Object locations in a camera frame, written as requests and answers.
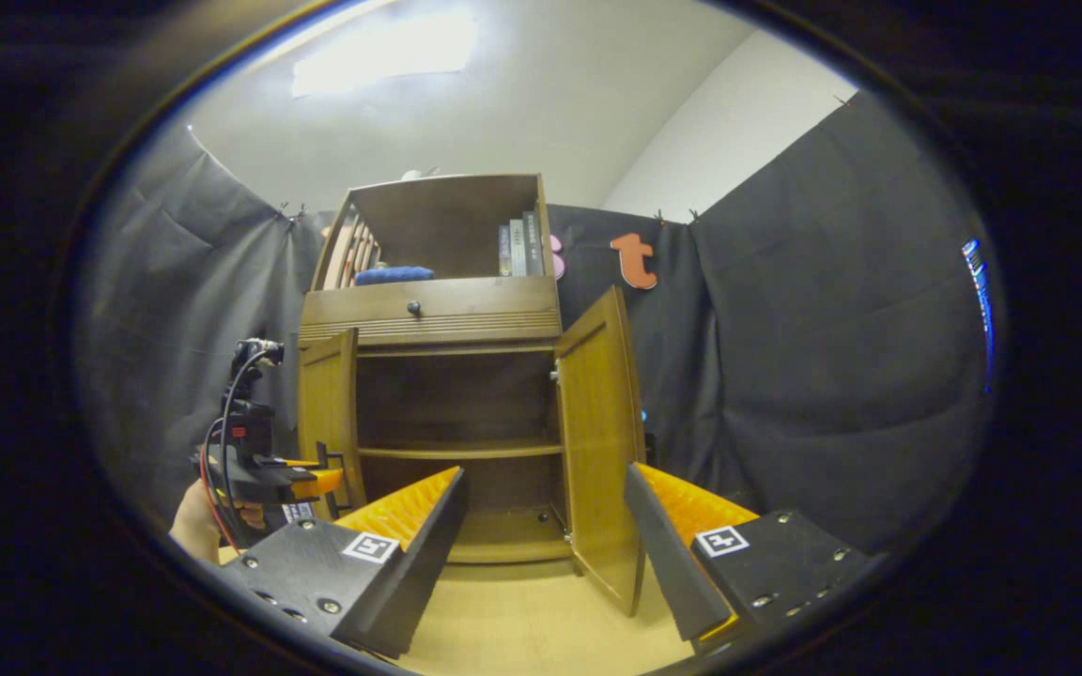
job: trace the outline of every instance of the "white wall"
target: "white wall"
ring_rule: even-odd
[[[854,84],[758,30],[678,107],[609,194],[605,210],[686,222],[854,96]]]

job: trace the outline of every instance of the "wooden cabinet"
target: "wooden cabinet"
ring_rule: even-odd
[[[438,188],[443,182],[451,182],[450,189]],[[433,185],[424,189],[421,183]],[[494,268],[470,261],[444,267],[425,256],[422,244],[408,244],[395,226],[426,224],[433,237],[459,231],[486,238],[519,211],[544,214],[537,175],[451,176],[375,188],[386,194],[364,201],[369,195],[360,191],[370,188],[354,189],[345,209],[364,207],[370,231],[394,265],[498,273],[494,247],[480,252]],[[399,188],[403,200],[391,200]],[[487,193],[491,188],[502,193]],[[498,196],[502,209],[480,201],[486,196]],[[380,212],[368,204],[398,220],[374,218]],[[447,214],[439,222],[451,227],[438,227],[428,213]],[[546,274],[540,277],[438,275],[434,281],[319,288],[308,295],[300,342],[301,454],[317,459],[324,445],[343,456],[347,488],[337,500],[355,506],[463,466],[470,511],[451,564],[575,557],[631,615],[644,557],[623,503],[623,478],[628,463],[643,461],[644,440],[623,296],[612,288],[563,333],[549,226],[543,217],[541,223]],[[415,249],[396,260],[396,244]],[[451,256],[469,254],[453,243],[441,248]],[[317,281],[328,256],[326,247]],[[407,303],[422,305],[420,317],[407,312]],[[552,313],[555,323],[525,322],[530,313]],[[425,324],[431,317],[435,323]]]

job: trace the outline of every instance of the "ceiling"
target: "ceiling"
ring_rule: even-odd
[[[348,31],[463,8],[462,72],[292,98],[295,61]],[[695,0],[398,0],[224,78],[182,123],[272,204],[333,210],[405,171],[541,172],[549,201],[602,207],[647,143],[754,27]]]

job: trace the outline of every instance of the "ceiling light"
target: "ceiling light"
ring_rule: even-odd
[[[342,38],[295,64],[295,97],[347,91],[404,75],[457,72],[474,47],[475,23],[465,14],[405,18]]]

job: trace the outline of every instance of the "cabinet shelf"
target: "cabinet shelf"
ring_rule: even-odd
[[[551,506],[466,513],[450,564],[516,564],[570,556]]]
[[[552,456],[560,454],[559,445],[434,445],[423,449],[358,449],[364,456],[383,459],[523,459],[529,456]]]

